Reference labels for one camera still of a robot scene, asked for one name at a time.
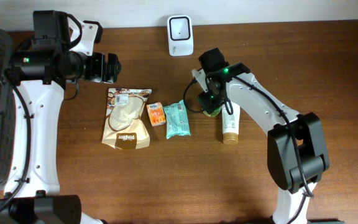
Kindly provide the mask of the green lid jar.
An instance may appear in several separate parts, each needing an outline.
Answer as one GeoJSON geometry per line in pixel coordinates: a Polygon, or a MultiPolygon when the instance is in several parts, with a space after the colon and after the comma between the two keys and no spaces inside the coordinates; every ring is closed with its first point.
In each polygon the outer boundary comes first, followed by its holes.
{"type": "Polygon", "coordinates": [[[220,112],[221,112],[221,107],[215,109],[214,111],[210,111],[210,112],[203,111],[203,114],[208,117],[216,117],[217,115],[220,114],[220,112]]]}

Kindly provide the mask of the white cream tube gold cap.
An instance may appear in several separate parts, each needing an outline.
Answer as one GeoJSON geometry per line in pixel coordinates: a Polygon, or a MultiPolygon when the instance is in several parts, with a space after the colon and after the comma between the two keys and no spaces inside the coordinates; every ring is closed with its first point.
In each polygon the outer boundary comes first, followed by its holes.
{"type": "Polygon", "coordinates": [[[233,112],[230,115],[225,106],[222,106],[223,119],[223,143],[227,145],[235,145],[239,140],[239,118],[241,108],[235,103],[231,103],[233,112]]]}

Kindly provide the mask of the teal snack packet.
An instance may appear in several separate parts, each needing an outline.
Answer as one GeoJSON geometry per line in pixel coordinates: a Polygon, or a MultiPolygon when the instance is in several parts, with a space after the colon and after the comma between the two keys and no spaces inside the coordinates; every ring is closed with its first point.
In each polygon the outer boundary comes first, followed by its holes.
{"type": "Polygon", "coordinates": [[[166,138],[174,136],[190,136],[190,125],[183,100],[163,107],[166,121],[167,133],[166,138]]]}

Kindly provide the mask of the orange tissue pack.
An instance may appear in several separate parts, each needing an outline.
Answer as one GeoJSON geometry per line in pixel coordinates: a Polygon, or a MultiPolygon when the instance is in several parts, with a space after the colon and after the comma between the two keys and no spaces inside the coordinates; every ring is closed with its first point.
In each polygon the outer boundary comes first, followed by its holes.
{"type": "Polygon", "coordinates": [[[147,112],[152,126],[160,126],[167,122],[161,102],[147,105],[147,112]]]}

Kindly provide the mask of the tan bread bag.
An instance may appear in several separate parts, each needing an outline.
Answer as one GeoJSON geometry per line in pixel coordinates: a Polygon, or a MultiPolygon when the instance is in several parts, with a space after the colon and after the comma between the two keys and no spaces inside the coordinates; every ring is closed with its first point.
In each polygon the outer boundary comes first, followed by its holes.
{"type": "Polygon", "coordinates": [[[102,143],[114,149],[141,149],[150,136],[141,120],[151,89],[110,88],[102,143]]]}

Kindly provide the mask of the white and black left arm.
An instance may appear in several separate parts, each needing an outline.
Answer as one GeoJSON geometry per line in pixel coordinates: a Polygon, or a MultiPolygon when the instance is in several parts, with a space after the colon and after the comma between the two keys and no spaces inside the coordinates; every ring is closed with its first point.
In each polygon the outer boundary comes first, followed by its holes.
{"type": "Polygon", "coordinates": [[[61,195],[58,117],[67,83],[114,83],[115,54],[96,53],[103,27],[62,11],[35,11],[19,45],[0,29],[0,223],[95,223],[77,195],[61,195]]]}

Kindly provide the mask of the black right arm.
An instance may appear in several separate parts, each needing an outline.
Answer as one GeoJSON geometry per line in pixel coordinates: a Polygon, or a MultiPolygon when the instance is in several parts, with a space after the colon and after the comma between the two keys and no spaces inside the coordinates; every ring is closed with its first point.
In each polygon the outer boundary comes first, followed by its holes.
{"type": "Polygon", "coordinates": [[[243,63],[230,64],[219,49],[204,52],[193,78],[203,92],[198,101],[212,113],[224,108],[233,114],[239,105],[267,136],[267,167],[278,186],[271,223],[307,223],[313,190],[329,169],[329,156],[321,120],[315,113],[301,114],[269,93],[243,63]]]}

